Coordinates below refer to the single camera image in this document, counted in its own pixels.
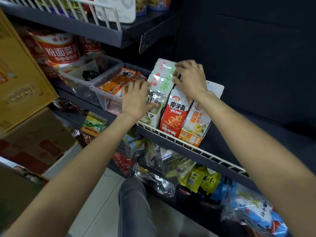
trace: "jeans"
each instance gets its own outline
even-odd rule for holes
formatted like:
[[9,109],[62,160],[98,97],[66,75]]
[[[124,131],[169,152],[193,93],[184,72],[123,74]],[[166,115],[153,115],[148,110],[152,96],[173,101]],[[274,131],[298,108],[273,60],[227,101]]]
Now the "jeans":
[[127,178],[118,193],[118,237],[158,237],[147,192],[136,178]]

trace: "hand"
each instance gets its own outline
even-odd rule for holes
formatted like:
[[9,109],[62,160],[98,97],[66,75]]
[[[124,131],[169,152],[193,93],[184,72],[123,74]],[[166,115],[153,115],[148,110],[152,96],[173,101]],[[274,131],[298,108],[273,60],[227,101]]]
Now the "hand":
[[172,81],[191,99],[199,102],[201,97],[207,93],[206,78],[202,64],[195,60],[187,60],[176,63],[173,76],[181,74],[182,81],[173,78]]
[[132,117],[134,123],[144,117],[146,112],[158,106],[157,103],[147,103],[147,91],[151,84],[144,79],[130,82],[126,93],[122,88],[122,114]]

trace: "transparent plastic box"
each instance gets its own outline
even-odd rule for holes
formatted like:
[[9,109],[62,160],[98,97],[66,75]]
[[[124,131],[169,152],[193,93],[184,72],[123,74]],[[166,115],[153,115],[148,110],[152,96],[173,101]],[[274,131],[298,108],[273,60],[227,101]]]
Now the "transparent plastic box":
[[[82,66],[71,70],[71,64],[59,70],[61,76],[65,78],[67,84],[72,87],[73,92],[90,103],[100,105],[95,92],[91,90],[91,85],[100,78],[111,75],[114,70],[121,69],[123,62],[107,55],[93,53],[84,59]],[[83,71],[93,70],[99,73],[99,76],[90,81],[85,81],[82,77]]]
[[[146,78],[149,77],[151,74],[151,71],[145,70],[140,67],[133,66],[128,63],[123,63],[123,67],[139,71],[141,74],[143,74]],[[113,69],[111,69],[109,72],[107,72],[105,75],[101,75],[93,84],[90,86],[91,90],[94,91],[101,103],[102,108],[105,111],[110,112],[113,115],[118,115],[122,112],[122,98],[112,95],[106,91],[103,91],[99,89],[98,87],[102,84],[106,83],[113,77],[115,77],[119,72],[121,71],[121,67],[116,66]]]

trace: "tile floor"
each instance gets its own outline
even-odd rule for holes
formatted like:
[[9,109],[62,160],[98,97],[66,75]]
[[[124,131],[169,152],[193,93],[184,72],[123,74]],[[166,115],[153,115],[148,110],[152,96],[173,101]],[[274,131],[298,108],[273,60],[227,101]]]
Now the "tile floor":
[[[117,195],[124,178],[106,169],[69,230],[72,237],[117,237]],[[217,237],[154,196],[148,197],[159,236]]]

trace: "shelf bracket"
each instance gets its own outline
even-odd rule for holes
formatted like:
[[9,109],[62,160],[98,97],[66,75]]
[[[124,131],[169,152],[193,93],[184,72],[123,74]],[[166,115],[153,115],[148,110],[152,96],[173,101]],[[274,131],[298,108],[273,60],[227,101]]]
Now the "shelf bracket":
[[159,25],[145,32],[140,39],[138,53],[142,54],[162,37],[176,36],[179,26],[180,12],[172,15]]

